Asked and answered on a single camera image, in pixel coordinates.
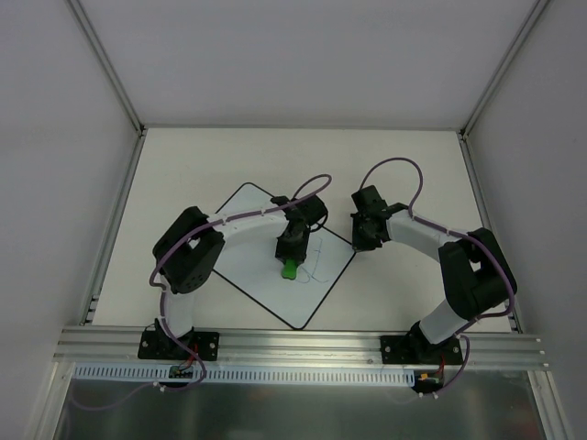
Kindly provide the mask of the white whiteboard black frame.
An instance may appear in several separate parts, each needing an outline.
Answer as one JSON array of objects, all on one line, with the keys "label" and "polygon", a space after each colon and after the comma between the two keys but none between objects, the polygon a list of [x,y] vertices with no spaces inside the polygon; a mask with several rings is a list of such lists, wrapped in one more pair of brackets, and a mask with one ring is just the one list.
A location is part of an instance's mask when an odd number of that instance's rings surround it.
[{"label": "white whiteboard black frame", "polygon": [[[277,237],[285,230],[282,211],[267,213],[271,196],[247,182],[221,207],[215,230],[225,245],[214,271],[292,329],[306,327],[322,302],[335,287],[354,257],[351,244],[327,228],[312,233],[305,262],[296,280],[282,277],[275,257]],[[263,215],[228,221],[231,215],[262,210]]]}]

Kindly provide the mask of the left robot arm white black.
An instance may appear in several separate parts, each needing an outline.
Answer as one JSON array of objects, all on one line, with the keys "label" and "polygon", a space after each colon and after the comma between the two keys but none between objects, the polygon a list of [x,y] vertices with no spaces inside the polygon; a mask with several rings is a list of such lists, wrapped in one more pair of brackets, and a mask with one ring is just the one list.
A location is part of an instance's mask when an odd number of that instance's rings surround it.
[{"label": "left robot arm white black", "polygon": [[293,280],[306,260],[310,235],[327,219],[327,207],[315,194],[292,200],[276,196],[256,210],[222,214],[216,220],[196,206],[185,209],[152,250],[156,263],[150,285],[161,289],[161,350],[170,358],[190,350],[194,292],[207,282],[225,248],[273,238],[281,275]]}]

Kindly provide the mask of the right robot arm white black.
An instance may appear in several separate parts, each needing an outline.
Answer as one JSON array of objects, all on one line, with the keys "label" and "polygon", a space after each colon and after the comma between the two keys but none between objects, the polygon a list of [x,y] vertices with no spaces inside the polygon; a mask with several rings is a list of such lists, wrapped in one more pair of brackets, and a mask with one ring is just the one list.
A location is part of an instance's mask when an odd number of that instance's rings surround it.
[{"label": "right robot arm white black", "polygon": [[351,199],[357,209],[351,215],[355,251],[373,251],[393,241],[440,265],[445,299],[416,322],[400,343],[418,362],[432,362],[452,336],[514,299],[517,284],[491,230],[448,230],[414,214],[403,203],[387,204],[373,185],[354,192]]}]

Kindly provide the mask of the green bone-shaped eraser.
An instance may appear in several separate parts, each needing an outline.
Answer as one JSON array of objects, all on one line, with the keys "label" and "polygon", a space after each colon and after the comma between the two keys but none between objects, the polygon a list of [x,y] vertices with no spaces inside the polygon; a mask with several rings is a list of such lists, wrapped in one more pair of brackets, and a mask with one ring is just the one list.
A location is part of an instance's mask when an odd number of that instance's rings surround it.
[{"label": "green bone-shaped eraser", "polygon": [[284,279],[295,281],[297,279],[299,263],[294,259],[286,259],[283,262],[281,275]]}]

